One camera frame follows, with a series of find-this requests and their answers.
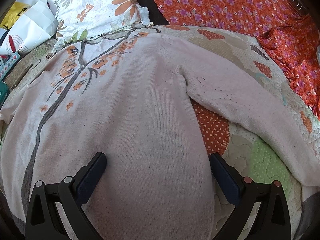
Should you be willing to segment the teal packaged box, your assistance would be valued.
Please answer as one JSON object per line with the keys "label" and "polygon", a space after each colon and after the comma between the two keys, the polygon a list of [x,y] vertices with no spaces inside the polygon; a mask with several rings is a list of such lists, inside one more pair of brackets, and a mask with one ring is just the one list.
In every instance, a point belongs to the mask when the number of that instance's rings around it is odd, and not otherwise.
{"label": "teal packaged box", "polygon": [[10,89],[8,85],[4,82],[0,82],[0,108],[3,106],[5,100],[9,96]]}

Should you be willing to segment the light blue game box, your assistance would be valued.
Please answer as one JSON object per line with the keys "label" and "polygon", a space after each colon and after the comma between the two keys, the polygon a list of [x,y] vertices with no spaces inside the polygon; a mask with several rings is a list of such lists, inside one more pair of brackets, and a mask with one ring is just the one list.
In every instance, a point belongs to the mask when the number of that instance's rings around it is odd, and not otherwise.
{"label": "light blue game box", "polygon": [[0,80],[2,81],[5,76],[16,66],[20,61],[21,56],[18,52],[11,55],[1,55],[0,58]]}

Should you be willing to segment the orange floral bedsheet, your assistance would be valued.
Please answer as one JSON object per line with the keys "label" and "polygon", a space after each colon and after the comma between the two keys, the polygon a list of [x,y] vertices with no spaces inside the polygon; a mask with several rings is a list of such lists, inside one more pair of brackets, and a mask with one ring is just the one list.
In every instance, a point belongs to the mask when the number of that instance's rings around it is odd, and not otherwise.
{"label": "orange floral bedsheet", "polygon": [[225,29],[256,37],[290,87],[319,115],[319,31],[288,0],[154,0],[172,25]]}

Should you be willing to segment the yellow plastic bag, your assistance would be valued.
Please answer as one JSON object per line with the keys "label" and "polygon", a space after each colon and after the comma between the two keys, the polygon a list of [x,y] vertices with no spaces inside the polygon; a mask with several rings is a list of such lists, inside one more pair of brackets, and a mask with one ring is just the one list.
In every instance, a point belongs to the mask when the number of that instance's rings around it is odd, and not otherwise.
{"label": "yellow plastic bag", "polygon": [[1,21],[1,28],[8,30],[31,6],[21,2],[14,2],[7,14]]}

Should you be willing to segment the white floral pillow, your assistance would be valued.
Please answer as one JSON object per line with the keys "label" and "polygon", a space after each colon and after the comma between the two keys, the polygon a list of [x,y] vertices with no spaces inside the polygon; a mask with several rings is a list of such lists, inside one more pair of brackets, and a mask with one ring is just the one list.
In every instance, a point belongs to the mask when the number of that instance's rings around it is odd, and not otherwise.
{"label": "white floral pillow", "polygon": [[147,7],[137,0],[55,0],[57,42],[52,52],[66,46],[153,23]]}

